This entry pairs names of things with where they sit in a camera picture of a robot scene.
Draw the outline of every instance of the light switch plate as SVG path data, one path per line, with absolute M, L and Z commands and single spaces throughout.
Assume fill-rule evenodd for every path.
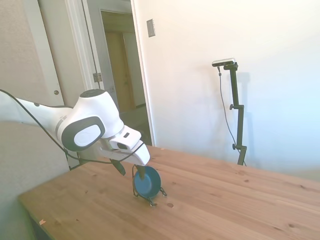
M 155 36 L 155 35 L 156 35 L 156 32 L 155 32 L 154 20 L 153 20 L 153 19 L 150 19 L 150 20 L 146 21 L 146 26 L 147 26 L 147 28 L 148 28 L 149 38 Z

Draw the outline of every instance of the camera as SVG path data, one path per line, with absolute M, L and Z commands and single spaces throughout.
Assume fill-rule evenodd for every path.
M 221 67 L 221 66 L 226 66 L 226 65 L 233 65 L 235 64 L 236 60 L 234 58 L 226 58 L 226 59 L 221 59 L 217 61 L 212 62 L 212 67 Z

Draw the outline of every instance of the hallway floor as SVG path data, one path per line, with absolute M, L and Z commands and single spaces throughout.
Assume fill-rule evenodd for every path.
M 141 133 L 141 140 L 146 145 L 152 145 L 146 106 L 122 112 L 120 118 L 125 125 Z

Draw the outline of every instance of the small bowl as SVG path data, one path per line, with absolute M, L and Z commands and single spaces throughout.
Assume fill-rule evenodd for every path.
M 135 173 L 133 187 L 141 197 L 152 199 L 162 190 L 160 175 L 153 167 L 145 166 L 143 179 L 140 178 L 138 171 Z

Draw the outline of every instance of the table surface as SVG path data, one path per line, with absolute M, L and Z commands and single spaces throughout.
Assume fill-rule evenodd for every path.
M 151 207 L 112 165 L 86 163 L 19 200 L 55 240 L 319 240 L 320 183 L 148 147 L 168 196 Z

